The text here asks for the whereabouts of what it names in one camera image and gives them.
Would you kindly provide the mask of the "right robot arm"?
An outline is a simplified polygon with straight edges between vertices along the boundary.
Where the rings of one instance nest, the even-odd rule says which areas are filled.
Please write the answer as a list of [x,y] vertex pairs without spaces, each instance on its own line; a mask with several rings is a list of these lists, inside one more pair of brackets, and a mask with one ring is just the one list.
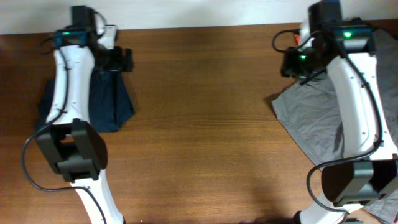
[[321,73],[329,76],[343,123],[344,153],[317,165],[322,192],[293,221],[346,223],[350,213],[397,189],[397,147],[377,86],[374,29],[360,19],[343,19],[339,1],[319,1],[295,33],[300,40],[283,50],[281,75],[301,85]]

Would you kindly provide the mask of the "navy blue shorts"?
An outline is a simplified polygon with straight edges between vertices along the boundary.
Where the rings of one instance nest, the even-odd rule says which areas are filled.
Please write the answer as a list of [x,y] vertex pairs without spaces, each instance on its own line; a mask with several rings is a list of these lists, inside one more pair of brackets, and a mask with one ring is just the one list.
[[[46,81],[37,104],[39,113],[34,131],[45,126],[53,103],[55,78]],[[118,132],[135,114],[129,93],[120,71],[93,70],[89,80],[88,119],[97,133]]]

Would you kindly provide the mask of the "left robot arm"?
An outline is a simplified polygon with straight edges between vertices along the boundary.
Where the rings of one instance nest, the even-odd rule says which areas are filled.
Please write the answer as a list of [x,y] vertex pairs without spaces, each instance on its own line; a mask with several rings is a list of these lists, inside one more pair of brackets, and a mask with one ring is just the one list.
[[131,72],[132,50],[118,47],[119,29],[98,11],[72,6],[72,22],[49,39],[56,63],[55,89],[42,128],[29,139],[54,173],[69,183],[92,223],[125,223],[106,178],[108,152],[90,124],[89,92],[93,71]]

